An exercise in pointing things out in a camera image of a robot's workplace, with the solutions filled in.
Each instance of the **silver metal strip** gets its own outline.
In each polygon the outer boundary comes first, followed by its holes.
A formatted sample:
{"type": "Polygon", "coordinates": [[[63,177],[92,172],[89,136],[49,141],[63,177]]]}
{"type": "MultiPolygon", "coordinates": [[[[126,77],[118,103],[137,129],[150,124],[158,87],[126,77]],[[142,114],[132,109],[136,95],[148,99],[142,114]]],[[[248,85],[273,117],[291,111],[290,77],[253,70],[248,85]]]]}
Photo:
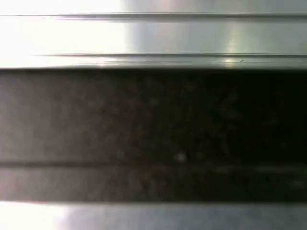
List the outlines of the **silver metal strip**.
{"type": "Polygon", "coordinates": [[[10,0],[0,14],[307,13],[305,0],[10,0]]]}
{"type": "Polygon", "coordinates": [[[0,9],[0,68],[307,66],[303,0],[32,1],[0,9]]]}
{"type": "Polygon", "coordinates": [[[306,205],[0,203],[2,230],[305,230],[306,205]]]}

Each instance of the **metal surface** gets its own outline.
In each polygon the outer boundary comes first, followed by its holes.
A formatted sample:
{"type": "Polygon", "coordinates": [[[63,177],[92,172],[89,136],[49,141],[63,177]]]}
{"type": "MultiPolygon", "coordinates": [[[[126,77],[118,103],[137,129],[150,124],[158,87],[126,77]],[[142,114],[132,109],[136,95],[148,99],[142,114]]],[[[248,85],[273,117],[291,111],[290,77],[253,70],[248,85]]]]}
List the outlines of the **metal surface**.
{"type": "Polygon", "coordinates": [[[0,14],[76,13],[303,13],[305,0],[11,0],[0,14]]]}
{"type": "Polygon", "coordinates": [[[0,10],[0,68],[307,66],[303,0],[34,4],[0,10]]]}
{"type": "Polygon", "coordinates": [[[305,230],[307,207],[0,203],[2,230],[305,230]]]}

